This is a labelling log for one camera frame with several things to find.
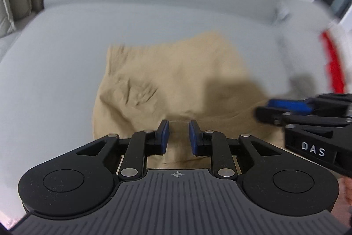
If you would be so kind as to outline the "light grey throw pillow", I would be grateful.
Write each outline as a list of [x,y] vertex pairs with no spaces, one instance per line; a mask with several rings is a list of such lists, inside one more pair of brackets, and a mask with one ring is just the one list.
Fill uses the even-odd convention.
[[0,37],[3,38],[16,30],[9,0],[0,0]]

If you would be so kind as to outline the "red and white clothing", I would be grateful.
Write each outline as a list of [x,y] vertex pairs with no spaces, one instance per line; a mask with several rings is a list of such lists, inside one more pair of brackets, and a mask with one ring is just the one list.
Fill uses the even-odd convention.
[[320,34],[326,56],[326,74],[330,90],[351,93],[351,34],[337,22],[332,22]]

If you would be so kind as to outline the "grey fabric sofa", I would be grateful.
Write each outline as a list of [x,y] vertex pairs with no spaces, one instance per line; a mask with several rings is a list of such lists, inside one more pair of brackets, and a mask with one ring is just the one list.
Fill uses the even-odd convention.
[[92,109],[109,46],[151,45],[218,31],[270,95],[328,92],[317,2],[285,0],[44,0],[8,37],[1,60],[1,215],[24,215],[17,192],[31,167],[92,140]]

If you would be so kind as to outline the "khaki tan trousers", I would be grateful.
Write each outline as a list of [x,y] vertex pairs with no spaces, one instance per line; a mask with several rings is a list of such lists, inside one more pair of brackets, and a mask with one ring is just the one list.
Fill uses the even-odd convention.
[[208,168],[207,157],[192,154],[189,122],[230,138],[247,133],[281,146],[282,133],[254,118],[254,108],[266,101],[239,53],[218,33],[171,44],[111,46],[94,104],[93,136],[128,138],[166,119],[171,131],[167,152],[149,157],[148,167]]

